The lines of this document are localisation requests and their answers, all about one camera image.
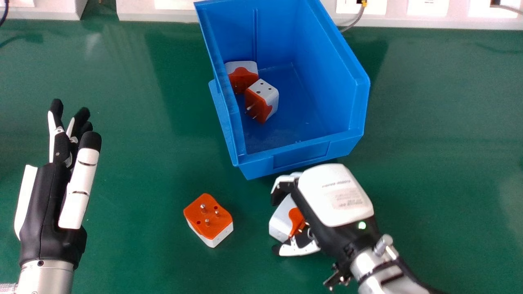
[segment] robotic hand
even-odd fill
[[[297,256],[321,250],[335,258],[334,274],[323,283],[330,291],[338,284],[348,286],[354,278],[360,294],[442,293],[421,283],[401,259],[392,238],[379,233],[372,202],[344,165],[323,164],[279,176],[271,202],[288,211],[287,221],[293,223],[284,230],[284,213],[277,209],[269,233],[279,240],[291,233],[273,252]],[[296,207],[303,215],[302,225],[299,217],[292,217]]]
[[[18,284],[0,284],[0,294],[69,294],[85,251],[82,227],[101,148],[90,113],[82,108],[64,131],[63,104],[48,112],[49,163],[26,165],[15,215],[21,243]]]

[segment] blue plastic bin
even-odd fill
[[[369,77],[319,0],[195,3],[232,164],[247,179],[345,156],[363,135]],[[254,60],[280,93],[263,125],[244,114],[224,63]]]

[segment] orange and white plug adapter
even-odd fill
[[[305,228],[305,218],[288,194],[269,220],[269,235],[281,243]]]
[[[203,193],[184,209],[189,227],[205,245],[214,248],[232,231],[232,216],[207,193]]]
[[[258,65],[254,61],[231,61],[225,64],[234,94],[243,94],[258,79]]]
[[[245,91],[245,113],[259,123],[265,123],[277,110],[280,94],[262,79]]]

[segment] silver cylinder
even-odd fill
[[[16,294],[70,294],[73,288],[73,264],[39,260],[22,265]]]
[[[16,294],[16,284],[0,284],[0,294]]]

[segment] green table surface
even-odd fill
[[[449,293],[523,292],[523,32],[354,28],[372,88],[346,164],[383,232],[425,282]],[[327,293],[332,259],[270,248],[275,175],[233,167],[207,86],[198,25],[82,21],[0,28],[0,281],[18,278],[13,217],[25,164],[47,160],[46,111],[92,110],[103,136],[84,220],[80,293]],[[211,193],[234,218],[217,248],[182,210]],[[338,292],[356,293],[355,283]]]

